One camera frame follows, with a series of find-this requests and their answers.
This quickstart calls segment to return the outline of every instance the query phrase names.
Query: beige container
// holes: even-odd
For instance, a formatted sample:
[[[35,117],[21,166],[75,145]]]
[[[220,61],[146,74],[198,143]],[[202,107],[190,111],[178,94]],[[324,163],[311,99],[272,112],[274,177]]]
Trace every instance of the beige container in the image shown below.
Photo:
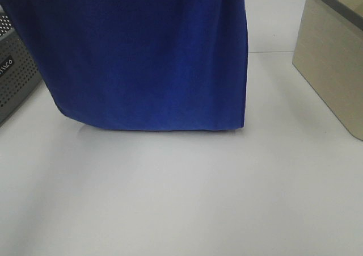
[[[363,30],[322,0],[306,0],[293,64],[363,140]]]

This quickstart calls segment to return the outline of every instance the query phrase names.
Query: blue fabric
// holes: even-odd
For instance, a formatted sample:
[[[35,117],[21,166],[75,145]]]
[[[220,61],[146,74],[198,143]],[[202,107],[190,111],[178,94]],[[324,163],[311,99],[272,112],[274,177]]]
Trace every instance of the blue fabric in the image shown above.
[[[107,129],[244,123],[244,0],[0,0],[60,111]]]

